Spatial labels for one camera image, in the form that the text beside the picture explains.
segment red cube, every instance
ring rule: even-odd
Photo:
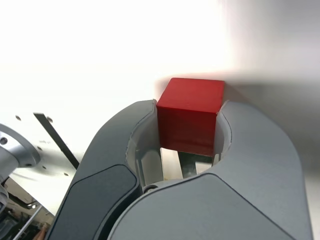
[[[158,101],[162,148],[213,156],[224,81],[172,78]]]

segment white surface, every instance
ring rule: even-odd
[[[51,140],[32,112],[45,113],[80,160],[105,121],[158,99],[171,77],[225,80],[226,98],[254,103],[292,138],[320,239],[319,10],[315,0],[2,1],[0,121],[38,145]],[[55,213],[72,170],[54,144],[41,147],[54,174],[12,177]]]

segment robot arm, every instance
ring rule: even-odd
[[[142,195],[142,156],[160,154],[156,115],[154,101],[136,102],[98,131],[47,239],[312,239],[293,144],[243,103],[227,102],[218,113],[217,165]],[[156,157],[146,162],[159,166]]]

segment black metal bar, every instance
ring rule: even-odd
[[[46,132],[50,135],[50,137],[53,139],[53,141],[58,145],[58,147],[63,152],[63,154],[66,156],[66,158],[69,160],[69,162],[74,166],[75,169],[77,169],[79,167],[78,160],[73,155],[73,153],[70,151],[70,149],[67,147],[67,145],[62,140],[62,138],[59,136],[59,134],[54,129],[54,127],[51,125],[51,123],[48,121],[46,116],[43,113],[34,113],[33,115],[36,117],[36,119],[38,119],[38,121],[41,123],[43,128],[46,130]]]

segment gray plastic housing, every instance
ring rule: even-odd
[[[299,156],[273,121],[228,101],[214,141],[217,165],[156,183],[123,212],[108,240],[313,239]]]

